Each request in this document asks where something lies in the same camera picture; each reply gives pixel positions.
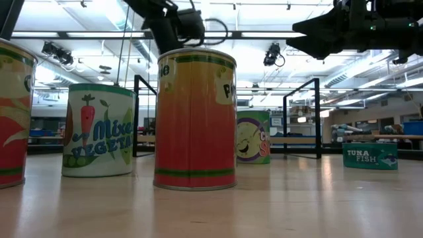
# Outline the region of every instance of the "ceiling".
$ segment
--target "ceiling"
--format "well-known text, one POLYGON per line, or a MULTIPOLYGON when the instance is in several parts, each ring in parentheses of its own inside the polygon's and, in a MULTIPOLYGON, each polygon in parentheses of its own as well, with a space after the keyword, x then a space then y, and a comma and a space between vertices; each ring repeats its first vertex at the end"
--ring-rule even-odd
MULTIPOLYGON (((190 8, 188 0, 174 2, 179 9, 190 8)), ((329 12, 332 9, 332 2, 333 0, 196 0, 194 4, 202 11, 203 19, 220 19, 229 30, 259 32, 291 31, 292 24, 329 12)), ((82 8, 80 0, 26 0, 15 32, 21 34, 26 32, 30 35, 34 34, 33 32, 44 31, 120 31, 119 27, 122 26, 118 26, 118 23, 125 22, 128 8, 123 1, 85 0, 85 3, 87 7, 82 8)), ((131 10, 128 22, 133 30, 140 30, 143 19, 136 14, 134 16, 131 10)), ((206 30, 222 31, 223 28, 218 24, 208 24, 206 30)), ((159 51, 153 40, 141 41, 149 52, 147 55, 140 53, 129 40, 124 40, 123 45, 121 40, 43 40, 28 37, 13 38, 11 41, 32 50, 40 57, 41 65, 54 70, 57 74, 65 75, 66 79, 72 78, 72 83, 89 81, 111 85, 118 80, 121 86, 130 88, 134 85, 134 75, 140 74, 150 80, 153 87, 157 85, 157 64, 148 64, 148 58, 155 61, 159 57, 159 51), (72 51, 75 63, 69 67, 60 67, 56 60, 47 58, 41 52, 46 41, 72 51), (111 67, 110 74, 101 75, 100 65, 111 67), (103 76, 104 79, 100 81, 98 76, 103 76)), ((330 83, 332 88, 358 88, 369 81, 384 77, 388 73, 400 72, 422 61, 420 57, 413 56, 407 66, 392 65, 388 63, 391 59, 389 57, 394 57, 395 52, 388 51, 363 53, 344 51, 330 55, 325 61, 317 61, 299 50, 286 46, 285 40, 275 40, 271 37, 268 40, 226 40, 222 44, 208 48, 225 52, 236 59, 238 88, 251 87, 252 83, 258 83, 259 87, 266 88, 296 88, 314 77, 321 79, 322 87, 325 83, 332 82, 330 83), (282 55, 286 59, 286 64, 281 68, 263 66, 264 54, 273 42, 280 44, 282 55)), ((420 67, 416 67, 413 72, 409 72, 410 76, 417 77, 419 69, 420 67)), ((390 88, 404 81, 403 74, 396 77, 395 81, 388 78, 372 87, 390 88)), ((51 84, 36 82, 36 87, 47 86, 51 84)), ((324 92, 323 100, 365 98, 370 93, 324 92)), ((243 91, 238 95, 242 99, 252 97, 251 92, 243 91)), ((253 95, 252 101, 255 102, 255 106, 281 106, 282 95, 283 93, 270 95, 261 93, 253 95)))

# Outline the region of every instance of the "wall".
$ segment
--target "wall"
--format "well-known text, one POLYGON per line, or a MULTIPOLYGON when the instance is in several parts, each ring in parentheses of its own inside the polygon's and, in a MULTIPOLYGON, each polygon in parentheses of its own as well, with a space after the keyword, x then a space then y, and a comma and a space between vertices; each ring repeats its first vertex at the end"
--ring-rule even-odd
MULTIPOLYGON (((32 107, 31 116, 39 117, 66 117, 66 107, 54 106, 54 107, 32 107)), ((155 109, 148 110, 149 117, 155 117, 155 109)), ((147 109, 140 108, 138 116, 138 126, 144 126, 144 118, 147 117, 147 109)))
MULTIPOLYGON (((422 93, 413 93, 413 97, 417 105, 423 103, 422 93)), ((393 117, 394 123, 400 124, 401 116, 418 113, 413 102, 406 102, 403 97, 389 98, 388 106, 381 106, 380 100, 367 106, 367 109, 349 110, 347 115, 344 115, 343 110, 332 112, 332 123, 345 124, 352 122, 354 126, 354 122, 393 117)))

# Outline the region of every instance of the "cartoon fish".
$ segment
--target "cartoon fish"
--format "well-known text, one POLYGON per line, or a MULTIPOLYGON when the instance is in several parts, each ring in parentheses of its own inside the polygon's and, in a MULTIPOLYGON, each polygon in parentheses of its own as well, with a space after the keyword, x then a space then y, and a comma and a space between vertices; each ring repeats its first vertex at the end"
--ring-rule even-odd
POLYGON ((385 164, 389 165, 390 167, 392 167, 392 165, 398 163, 397 158, 394 155, 387 155, 385 156, 384 159, 381 159, 382 162, 384 162, 385 164))

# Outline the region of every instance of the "mixed vegetables can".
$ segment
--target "mixed vegetables can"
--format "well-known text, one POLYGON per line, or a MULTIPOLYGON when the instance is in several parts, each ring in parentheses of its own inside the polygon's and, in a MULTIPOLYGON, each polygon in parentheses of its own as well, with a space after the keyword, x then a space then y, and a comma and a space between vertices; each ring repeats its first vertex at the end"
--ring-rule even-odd
POLYGON ((68 177, 132 172, 135 93, 100 84, 69 87, 63 165, 68 177))
POLYGON ((0 39, 0 188, 24 181, 36 57, 0 39))
POLYGON ((215 50, 174 50, 159 60, 154 184, 214 190, 235 180, 235 60, 215 50))
POLYGON ((270 163, 270 114, 247 110, 237 113, 238 163, 270 163))

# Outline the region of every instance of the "wooden floor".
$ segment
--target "wooden floor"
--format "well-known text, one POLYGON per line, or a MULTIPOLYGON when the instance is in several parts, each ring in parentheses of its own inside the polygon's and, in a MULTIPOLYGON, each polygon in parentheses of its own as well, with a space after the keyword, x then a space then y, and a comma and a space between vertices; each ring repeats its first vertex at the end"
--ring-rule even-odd
POLYGON ((212 192, 154 188, 153 156, 132 175, 64 178, 60 155, 27 160, 26 184, 0 190, 0 237, 383 237, 423 234, 423 163, 399 171, 274 155, 239 165, 238 185, 212 192))

